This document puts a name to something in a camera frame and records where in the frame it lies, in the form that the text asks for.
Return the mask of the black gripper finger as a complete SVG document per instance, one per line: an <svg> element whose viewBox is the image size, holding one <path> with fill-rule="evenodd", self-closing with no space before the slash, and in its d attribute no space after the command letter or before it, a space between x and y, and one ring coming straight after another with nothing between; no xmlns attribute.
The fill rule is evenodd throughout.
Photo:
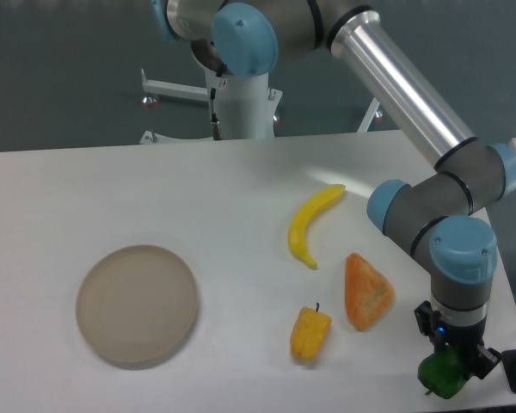
<svg viewBox="0 0 516 413"><path fill-rule="evenodd" d="M500 362L500 352L478 345L472 362L472 374L479 379L485 379Z"/></svg>
<svg viewBox="0 0 516 413"><path fill-rule="evenodd" d="M433 345L434 352L441 351L446 345L445 327L441 322L441 313L433 311L427 321L427 336Z"/></svg>

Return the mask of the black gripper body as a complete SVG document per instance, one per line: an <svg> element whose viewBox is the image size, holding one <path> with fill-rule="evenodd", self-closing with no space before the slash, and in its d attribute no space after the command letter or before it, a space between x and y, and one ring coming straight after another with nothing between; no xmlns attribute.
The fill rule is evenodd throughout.
<svg viewBox="0 0 516 413"><path fill-rule="evenodd" d="M472 374L472 362L478 345L483 345L483 333L487 321L487 305L471 311L457 311L442 305L436 299L423 301L415 308L415 318L420 333L427 336L427 321L433 311L441 313L445 327L446 345L456 349L464 363L465 375Z"/></svg>

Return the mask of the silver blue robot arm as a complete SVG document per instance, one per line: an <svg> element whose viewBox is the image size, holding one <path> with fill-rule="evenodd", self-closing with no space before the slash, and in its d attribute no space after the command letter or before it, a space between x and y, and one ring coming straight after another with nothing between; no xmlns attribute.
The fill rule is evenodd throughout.
<svg viewBox="0 0 516 413"><path fill-rule="evenodd" d="M154 1L162 38L188 40L206 69L212 137L273 136L268 74L325 47L343 60L433 166L416 186L391 180L372 193L371 222L431 277L415 310L436 353L456 353L462 375L486 377L501 355L483 344L497 265L493 229L475 214L516 189L516 152L485 145L418 72L365 1Z"/></svg>

